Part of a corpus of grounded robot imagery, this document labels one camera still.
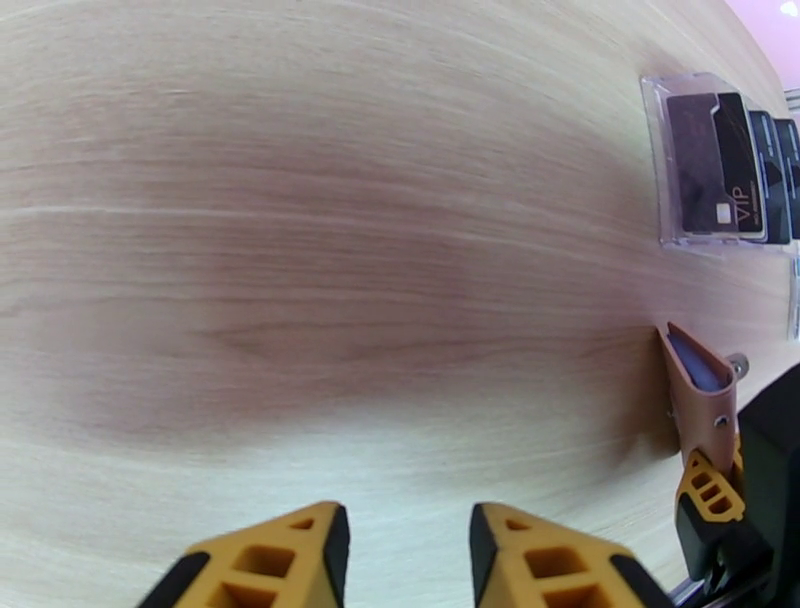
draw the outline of card chip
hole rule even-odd
[[[728,203],[717,203],[717,221],[720,224],[730,224],[733,222],[733,213]]]

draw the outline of light wood tabletop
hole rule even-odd
[[[322,499],[351,608],[470,605],[486,500],[675,585],[653,326],[740,405],[800,360],[786,259],[659,247],[639,77],[687,71],[787,115],[722,0],[0,0],[0,604]]]

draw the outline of pink wall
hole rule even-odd
[[[728,0],[783,81],[800,88],[800,0]]]

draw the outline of black card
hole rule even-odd
[[[764,202],[741,95],[673,96],[667,113],[683,229],[763,239]]]
[[[800,137],[793,120],[775,121],[783,159],[783,174],[789,198],[792,238],[800,239]]]
[[[766,207],[767,243],[788,245],[792,241],[789,197],[784,180],[783,159],[775,121],[767,112],[750,112],[756,156],[760,166]]]

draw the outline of wood grain surface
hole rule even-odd
[[[659,248],[696,70],[787,115],[722,0],[0,0],[0,604],[328,498],[350,607],[470,605],[482,500],[677,583],[653,325],[800,360],[787,260]]]

